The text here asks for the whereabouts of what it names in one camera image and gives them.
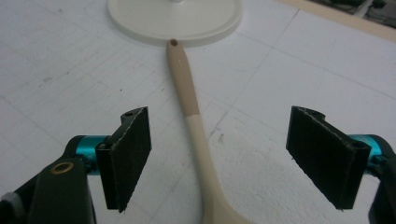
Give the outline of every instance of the wooden spoon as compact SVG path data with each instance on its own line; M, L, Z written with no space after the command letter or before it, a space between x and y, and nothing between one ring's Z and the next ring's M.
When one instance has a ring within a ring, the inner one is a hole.
M250 223L233 210L221 190L205 139L204 126L197 104L189 62L182 45L175 39L169 40L166 45L166 54L178 100L194 147L198 177L204 201L203 223Z

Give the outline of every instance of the black object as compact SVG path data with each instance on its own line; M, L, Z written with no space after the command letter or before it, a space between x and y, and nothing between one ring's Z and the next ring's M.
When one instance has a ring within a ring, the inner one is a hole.
M97 161L88 158L91 152L78 151L86 137L72 138L59 160L2 198L0 223L96 223L86 179L95 169L101 172L107 208L123 211L151 150L148 109L121 116L121 126L92 146Z
M61 159L37 177L28 223L95 223L84 163Z
M366 136L373 143L369 146L324 119L318 111L291 108L286 145L290 155L337 209L352 208L365 171L377 176L381 182L369 213L370 223L396 223L396 155L390 145L369 134ZM380 154L370 154L374 147L379 147Z
M370 147L341 133L324 119L317 111L294 106L287 149L335 208L350 209Z

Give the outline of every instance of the scratch on surface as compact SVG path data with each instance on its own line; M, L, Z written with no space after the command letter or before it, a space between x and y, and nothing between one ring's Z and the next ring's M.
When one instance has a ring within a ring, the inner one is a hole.
M219 136L218 142L219 142L220 144L224 144L224 133L222 133L222 134Z

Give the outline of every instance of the white surface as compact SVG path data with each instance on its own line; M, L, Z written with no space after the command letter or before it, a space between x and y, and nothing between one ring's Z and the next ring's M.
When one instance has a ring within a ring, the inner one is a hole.
M176 38L198 47L231 34L243 15L242 0L108 0L108 12L132 38L165 46Z
M246 0L235 33L186 49L220 183L255 223L368 223L377 181L337 211L287 150L292 105L345 133L396 147L396 44L275 0ZM90 177L99 223L200 223L191 146L165 48L136 42L106 1L0 1L0 194L57 159L78 134L111 134L147 105L153 149L125 213L107 211Z

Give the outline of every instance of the screw hole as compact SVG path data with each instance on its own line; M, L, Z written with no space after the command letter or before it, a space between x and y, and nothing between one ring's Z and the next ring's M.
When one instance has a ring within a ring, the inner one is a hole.
M178 43L177 43L177 40L175 40L175 39L171 39L170 43L171 43L171 45L174 46L174 47L177 46L177 44L178 44Z
M74 166L73 162L70 162L70 161L61 162L61 163L54 165L50 169L50 171L55 175L60 175L60 174L66 173L69 170L71 170L73 168L73 166Z
M131 117L131 116L133 116L133 115L134 115L133 112L126 112L126 113L124 114L125 117Z

